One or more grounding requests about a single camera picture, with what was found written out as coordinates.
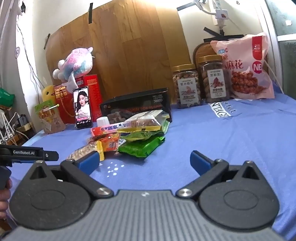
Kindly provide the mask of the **person's left hand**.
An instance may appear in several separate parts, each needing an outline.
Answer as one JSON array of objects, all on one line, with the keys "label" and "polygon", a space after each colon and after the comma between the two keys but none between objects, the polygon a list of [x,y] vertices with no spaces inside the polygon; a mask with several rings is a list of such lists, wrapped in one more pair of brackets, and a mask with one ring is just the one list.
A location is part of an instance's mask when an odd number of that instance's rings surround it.
[{"label": "person's left hand", "polygon": [[6,219],[6,212],[9,207],[9,199],[11,197],[11,188],[13,183],[11,179],[6,182],[6,186],[0,191],[0,219]]}]

